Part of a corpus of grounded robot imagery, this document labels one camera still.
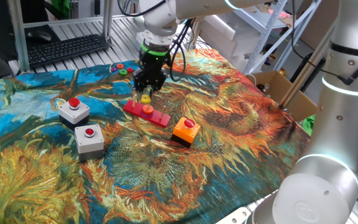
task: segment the sunflower pattern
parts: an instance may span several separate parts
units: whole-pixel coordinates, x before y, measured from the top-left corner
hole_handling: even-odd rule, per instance
[[[166,128],[123,112],[133,81],[115,65],[0,79],[0,223],[215,223],[278,189],[309,136],[217,51],[186,61],[152,99]],[[102,159],[78,162],[59,123],[72,97],[102,127]],[[201,125],[189,149],[171,140],[182,116]]]

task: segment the orange block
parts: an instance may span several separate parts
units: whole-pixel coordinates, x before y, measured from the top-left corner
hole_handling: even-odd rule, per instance
[[[188,143],[193,143],[194,138],[196,137],[200,128],[201,126],[196,124],[194,121],[185,117],[181,117],[172,134],[185,140]]]

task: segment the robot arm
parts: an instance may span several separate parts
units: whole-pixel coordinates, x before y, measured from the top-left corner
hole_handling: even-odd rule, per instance
[[[349,218],[358,198],[358,0],[340,1],[330,41],[326,70],[335,75],[324,74],[306,153],[246,224],[343,224]]]
[[[139,58],[140,69],[134,72],[134,90],[142,93],[147,86],[159,91],[167,78],[162,67],[173,63],[170,45],[178,24],[186,19],[231,12],[266,0],[142,0],[141,12],[160,4],[144,15],[146,31]]]
[[[160,0],[143,0],[145,11]],[[170,65],[178,21],[229,12],[264,0],[165,0],[146,14],[145,40],[135,72],[136,89],[158,91]],[[343,224],[358,198],[358,0],[341,0],[331,38],[313,135],[277,193],[262,202],[247,224]]]

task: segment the table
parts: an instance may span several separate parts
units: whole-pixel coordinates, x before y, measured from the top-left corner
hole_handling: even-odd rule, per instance
[[[309,136],[215,50],[186,61],[154,96],[165,129],[122,111],[131,74],[116,64],[0,80],[0,220],[214,223],[276,190]],[[102,127],[103,159],[78,162],[57,113],[71,97]],[[182,116],[201,125],[190,149],[170,139]]]

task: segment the black keyboard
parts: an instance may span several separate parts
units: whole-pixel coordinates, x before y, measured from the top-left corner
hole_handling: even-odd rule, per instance
[[[32,47],[28,50],[30,67],[35,68],[104,50],[109,44],[98,34],[76,37],[56,43]]]

